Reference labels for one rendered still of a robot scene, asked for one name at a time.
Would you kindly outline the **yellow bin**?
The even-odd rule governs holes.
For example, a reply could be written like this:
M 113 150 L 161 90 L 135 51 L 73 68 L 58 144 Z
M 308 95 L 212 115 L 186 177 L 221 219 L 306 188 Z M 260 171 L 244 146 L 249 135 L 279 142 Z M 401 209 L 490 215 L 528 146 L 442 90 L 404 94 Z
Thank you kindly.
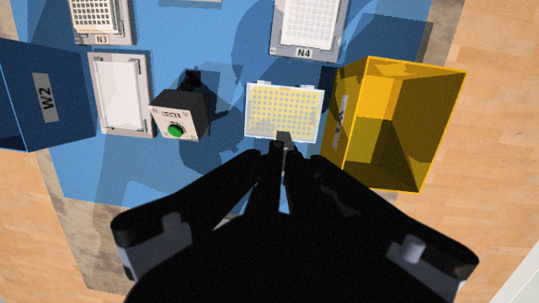
M 319 155 L 369 189 L 420 194 L 467 74 L 375 56 L 337 69 Z

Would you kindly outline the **white rectangular plate nest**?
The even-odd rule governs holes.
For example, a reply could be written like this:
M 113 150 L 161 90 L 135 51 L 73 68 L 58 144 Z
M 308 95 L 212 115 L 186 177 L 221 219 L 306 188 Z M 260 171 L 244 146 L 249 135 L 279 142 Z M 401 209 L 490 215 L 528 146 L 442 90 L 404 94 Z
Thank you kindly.
M 121 34 L 79 34 L 73 25 L 69 0 L 67 3 L 76 45 L 136 46 L 131 0 L 118 0 Z
M 138 75 L 139 91 L 141 98 L 142 125 L 143 130 L 132 130 L 104 126 L 101 105 L 99 101 L 99 92 L 96 82 L 93 62 L 119 62 L 136 64 L 136 74 Z M 88 52 L 88 62 L 93 82 L 94 96 L 99 114 L 99 122 L 103 134 L 118 136 L 134 136 L 143 138 L 156 138 L 155 119 L 152 116 L 148 105 L 152 101 L 152 86 L 150 77 L 149 57 L 145 54 L 112 53 L 112 52 Z

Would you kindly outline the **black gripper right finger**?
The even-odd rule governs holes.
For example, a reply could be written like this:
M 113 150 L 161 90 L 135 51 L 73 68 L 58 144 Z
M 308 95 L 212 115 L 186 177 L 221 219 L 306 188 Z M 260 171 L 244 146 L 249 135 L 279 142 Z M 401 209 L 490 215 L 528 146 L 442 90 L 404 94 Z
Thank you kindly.
M 349 303 L 371 296 L 381 267 L 368 242 L 454 303 L 480 263 L 470 248 L 406 215 L 327 158 L 304 158 L 290 132 L 283 133 L 289 213 L 306 214 L 324 279 L 336 296 Z

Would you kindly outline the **blue bench mat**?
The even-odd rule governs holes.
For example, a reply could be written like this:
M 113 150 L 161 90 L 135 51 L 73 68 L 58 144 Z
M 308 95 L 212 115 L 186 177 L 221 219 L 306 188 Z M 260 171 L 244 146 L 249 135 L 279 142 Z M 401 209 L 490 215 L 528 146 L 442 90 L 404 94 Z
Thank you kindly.
M 432 0 L 349 0 L 335 64 L 271 56 L 275 0 L 131 0 L 136 46 L 76 45 L 67 0 L 9 0 L 19 41 L 81 55 L 95 137 L 49 147 L 64 198 L 127 208 L 175 193 L 248 149 L 268 154 L 274 139 L 244 136 L 247 82 L 325 90 L 319 155 L 337 69 L 366 56 L 415 62 Z M 88 52 L 149 57 L 152 100 L 181 90 L 185 70 L 210 93 L 210 132 L 200 142 L 103 134 Z

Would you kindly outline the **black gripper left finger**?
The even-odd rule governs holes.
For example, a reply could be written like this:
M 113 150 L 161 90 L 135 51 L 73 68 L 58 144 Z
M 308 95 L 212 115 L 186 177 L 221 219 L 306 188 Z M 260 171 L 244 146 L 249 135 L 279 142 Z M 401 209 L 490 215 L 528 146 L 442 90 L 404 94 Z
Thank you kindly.
M 227 277 L 244 294 L 264 290 L 275 266 L 286 148 L 283 131 L 269 143 L 268 154 L 246 150 L 177 192 L 114 217 L 110 228 L 126 277 L 137 282 L 213 231 L 253 188 L 228 244 Z

